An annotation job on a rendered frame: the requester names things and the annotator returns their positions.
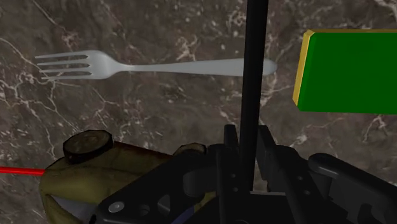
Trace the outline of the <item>green box with yellow edge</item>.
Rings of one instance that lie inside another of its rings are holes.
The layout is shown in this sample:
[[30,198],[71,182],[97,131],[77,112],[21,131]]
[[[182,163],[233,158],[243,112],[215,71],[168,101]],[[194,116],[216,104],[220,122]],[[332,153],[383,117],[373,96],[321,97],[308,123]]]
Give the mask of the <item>green box with yellow edge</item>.
[[292,99],[301,111],[397,115],[397,29],[306,31]]

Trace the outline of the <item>olive toy car, black wheels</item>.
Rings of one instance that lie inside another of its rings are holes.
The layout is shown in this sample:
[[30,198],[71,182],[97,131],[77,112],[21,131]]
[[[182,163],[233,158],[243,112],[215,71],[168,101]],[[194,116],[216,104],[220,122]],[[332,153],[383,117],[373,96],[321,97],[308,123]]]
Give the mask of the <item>olive toy car, black wheels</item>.
[[[45,169],[39,192],[49,224],[95,224],[97,206],[107,197],[169,161],[193,149],[206,154],[208,147],[187,144],[175,154],[115,141],[105,130],[86,130],[63,144],[64,155]],[[173,224],[186,224],[216,192],[207,192]]]

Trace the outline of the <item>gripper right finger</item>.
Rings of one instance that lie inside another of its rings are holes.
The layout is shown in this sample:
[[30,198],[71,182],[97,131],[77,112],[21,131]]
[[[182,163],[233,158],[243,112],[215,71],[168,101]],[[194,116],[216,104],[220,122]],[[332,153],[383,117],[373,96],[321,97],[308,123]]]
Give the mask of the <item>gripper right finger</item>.
[[397,186],[327,153],[302,158],[258,127],[257,163],[270,192],[284,193],[295,224],[397,224]]

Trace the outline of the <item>silver fork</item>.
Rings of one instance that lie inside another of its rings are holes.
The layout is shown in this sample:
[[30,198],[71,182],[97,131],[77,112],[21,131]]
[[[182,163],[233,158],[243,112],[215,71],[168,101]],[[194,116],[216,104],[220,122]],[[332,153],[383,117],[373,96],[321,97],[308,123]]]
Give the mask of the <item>silver fork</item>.
[[41,62],[38,66],[56,66],[84,64],[85,67],[70,67],[60,69],[44,69],[41,73],[72,73],[86,72],[86,75],[48,76],[48,80],[104,80],[119,72],[161,72],[204,74],[218,76],[243,76],[244,59],[201,60],[193,62],[178,62],[171,64],[128,65],[122,64],[108,54],[99,50],[84,50],[78,52],[55,53],[36,56],[36,59],[52,59],[60,57],[80,56],[77,60],[61,60]]

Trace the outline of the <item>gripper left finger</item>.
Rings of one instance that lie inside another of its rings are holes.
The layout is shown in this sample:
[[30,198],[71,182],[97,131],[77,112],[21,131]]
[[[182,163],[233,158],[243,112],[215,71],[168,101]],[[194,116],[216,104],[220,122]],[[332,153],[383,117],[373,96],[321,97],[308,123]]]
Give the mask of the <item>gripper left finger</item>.
[[234,224],[239,191],[239,142],[234,125],[224,127],[223,143],[206,154],[186,150],[105,198],[95,212],[95,224],[173,224],[216,192],[186,224]]

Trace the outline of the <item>thin red stick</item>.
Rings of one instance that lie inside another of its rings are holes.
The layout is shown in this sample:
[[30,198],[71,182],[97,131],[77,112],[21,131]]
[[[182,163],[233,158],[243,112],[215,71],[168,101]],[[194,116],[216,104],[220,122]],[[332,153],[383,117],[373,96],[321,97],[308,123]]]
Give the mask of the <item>thin red stick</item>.
[[33,169],[25,167],[4,167],[0,166],[0,173],[2,174],[20,174],[31,176],[42,176],[45,173],[44,169]]

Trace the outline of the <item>thin black rod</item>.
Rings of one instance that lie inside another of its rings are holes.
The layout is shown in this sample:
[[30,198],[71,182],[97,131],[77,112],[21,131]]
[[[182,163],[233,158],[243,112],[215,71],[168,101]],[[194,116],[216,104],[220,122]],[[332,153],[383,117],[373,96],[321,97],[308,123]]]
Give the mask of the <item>thin black rod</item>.
[[247,0],[244,72],[240,116],[240,164],[243,189],[253,189],[261,83],[269,0]]

